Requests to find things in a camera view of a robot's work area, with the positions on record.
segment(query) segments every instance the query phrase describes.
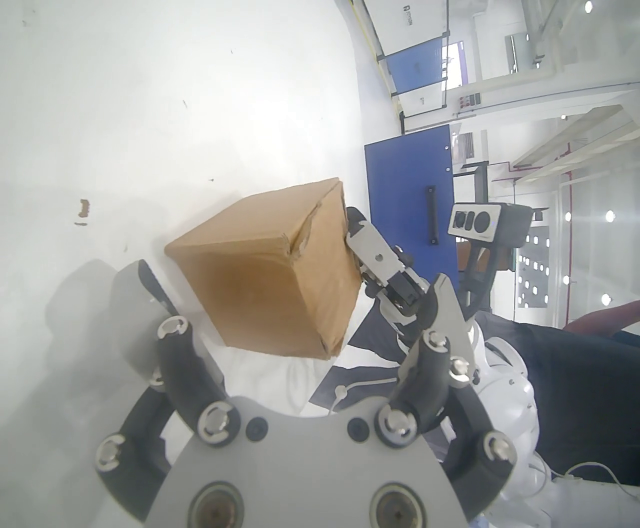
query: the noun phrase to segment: blue door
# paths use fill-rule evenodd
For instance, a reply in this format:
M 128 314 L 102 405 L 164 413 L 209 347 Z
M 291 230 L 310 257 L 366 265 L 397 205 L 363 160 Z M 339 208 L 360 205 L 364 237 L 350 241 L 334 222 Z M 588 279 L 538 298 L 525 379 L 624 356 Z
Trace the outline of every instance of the blue door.
M 449 126 L 365 146 L 371 221 L 390 245 L 413 255 L 432 282 L 446 273 L 458 288 L 456 241 L 447 234 L 453 206 Z

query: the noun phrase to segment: metal plate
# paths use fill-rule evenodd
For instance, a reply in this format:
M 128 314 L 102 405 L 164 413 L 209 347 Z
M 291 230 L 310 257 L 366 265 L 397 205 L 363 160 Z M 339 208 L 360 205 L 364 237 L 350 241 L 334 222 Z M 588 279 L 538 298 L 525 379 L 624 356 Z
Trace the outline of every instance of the metal plate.
M 372 498 L 389 483 L 414 492 L 429 528 L 467 526 L 449 481 L 422 438 L 405 449 L 391 449 L 375 434 L 361 444 L 349 438 L 347 424 L 353 417 L 363 418 L 374 430 L 374 416 L 385 398 L 367 398 L 324 418 L 280 415 L 242 397 L 230 402 L 242 416 L 241 434 L 221 449 L 192 438 L 164 481 L 147 527 L 185 527 L 193 498 L 205 485 L 220 481 L 242 495 L 243 528 L 366 528 Z M 269 423 L 265 439 L 255 443 L 244 434 L 254 417 Z

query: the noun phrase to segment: round hole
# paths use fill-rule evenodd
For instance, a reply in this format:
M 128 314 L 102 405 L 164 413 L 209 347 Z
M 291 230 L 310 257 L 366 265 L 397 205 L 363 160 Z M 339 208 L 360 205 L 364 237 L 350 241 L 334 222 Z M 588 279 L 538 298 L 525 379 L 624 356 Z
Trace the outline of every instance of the round hole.
M 226 482 L 206 486 L 189 509 L 189 528 L 240 528 L 243 519 L 242 496 Z
M 372 528 L 424 528 L 424 508 L 415 494 L 401 484 L 388 484 L 371 501 Z

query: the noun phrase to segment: blue panel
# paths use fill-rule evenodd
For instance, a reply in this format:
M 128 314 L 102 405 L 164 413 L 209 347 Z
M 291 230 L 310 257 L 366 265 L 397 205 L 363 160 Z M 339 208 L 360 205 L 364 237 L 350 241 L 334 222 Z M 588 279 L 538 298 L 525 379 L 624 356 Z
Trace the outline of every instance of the blue panel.
M 365 146 L 371 221 L 391 245 L 415 259 L 416 272 L 431 282 L 446 273 L 458 287 L 455 237 L 447 234 L 453 206 L 449 126 Z M 429 244 L 426 188 L 436 186 L 438 236 Z
M 411 46 L 386 57 L 398 93 L 442 81 L 442 39 Z

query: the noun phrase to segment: person's arm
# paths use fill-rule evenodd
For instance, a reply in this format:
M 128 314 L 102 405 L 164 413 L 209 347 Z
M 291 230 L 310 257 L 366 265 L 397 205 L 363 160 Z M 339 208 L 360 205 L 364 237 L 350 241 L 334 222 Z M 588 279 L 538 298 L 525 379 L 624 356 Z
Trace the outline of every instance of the person's arm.
M 640 301 L 586 314 L 570 322 L 564 330 L 584 335 L 611 337 L 616 332 L 640 321 Z

